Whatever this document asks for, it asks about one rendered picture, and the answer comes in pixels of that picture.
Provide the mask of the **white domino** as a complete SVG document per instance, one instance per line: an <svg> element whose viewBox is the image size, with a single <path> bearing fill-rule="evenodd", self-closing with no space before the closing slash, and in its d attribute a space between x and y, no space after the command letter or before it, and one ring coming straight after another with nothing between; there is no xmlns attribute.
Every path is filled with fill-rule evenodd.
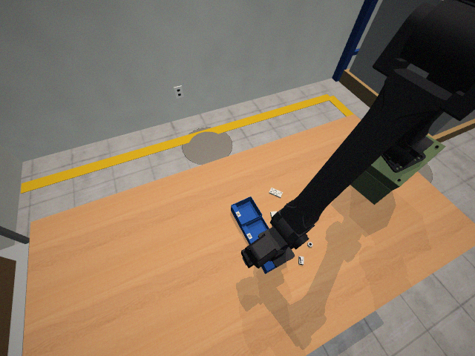
<svg viewBox="0 0 475 356"><path fill-rule="evenodd" d="M277 197L279 197L279 198L281 198L281 195L282 195L283 192L281 192L281 191L279 191L279 190L276 190L276 189L274 189L274 188L271 188L270 191L269 191L269 193L272 194L272 195L275 195L275 196L277 196Z"/></svg>

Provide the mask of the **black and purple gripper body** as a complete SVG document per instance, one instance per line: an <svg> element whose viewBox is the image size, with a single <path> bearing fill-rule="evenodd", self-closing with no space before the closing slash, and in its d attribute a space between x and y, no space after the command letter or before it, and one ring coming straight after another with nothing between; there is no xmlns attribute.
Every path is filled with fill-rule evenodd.
<svg viewBox="0 0 475 356"><path fill-rule="evenodd" d="M268 231L268 230L266 230L266 231ZM258 235L258 237L259 237L259 238L262 237L262 234L264 234L266 231L260 233L260 234ZM274 265L275 265L276 268L277 268L278 266L281 266L283 263L285 263L285 262L287 262L287 261L289 261L289 260L291 260L292 258L295 257L295 254L293 253L293 251L291 250L290 247L288 247L288 248L286 248L286 249L284 249L284 250L286 250L286 252L282 255L282 257L279 257L278 259L276 259L276 260L273 261L273 263L274 263Z"/></svg>

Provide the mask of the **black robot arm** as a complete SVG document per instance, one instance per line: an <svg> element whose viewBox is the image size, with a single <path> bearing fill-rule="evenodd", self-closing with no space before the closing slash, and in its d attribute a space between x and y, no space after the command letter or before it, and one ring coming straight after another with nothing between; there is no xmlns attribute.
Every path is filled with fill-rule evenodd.
<svg viewBox="0 0 475 356"><path fill-rule="evenodd" d="M407 69L410 63L427 78ZM461 121L475 110L475 0L420 4L373 68L387 76L375 102L305 189L272 217L272 227L241 250L248 268L303 245L324 209L380 156L395 173L425 159L434 143L429 128L443 112Z"/></svg>

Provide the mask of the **blue rack of bins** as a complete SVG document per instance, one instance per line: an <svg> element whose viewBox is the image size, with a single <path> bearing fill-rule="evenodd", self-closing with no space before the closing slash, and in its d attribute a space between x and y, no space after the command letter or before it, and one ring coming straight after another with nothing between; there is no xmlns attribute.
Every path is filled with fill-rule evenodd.
<svg viewBox="0 0 475 356"><path fill-rule="evenodd" d="M231 212L240 226L240 229L243 232L248 244L256 241L259 238L258 235L260 233L269 229L262 217L262 213L260 212L252 197L248 197L231 205ZM272 261L268 261L262 265L261 268L266 274L276 267Z"/></svg>

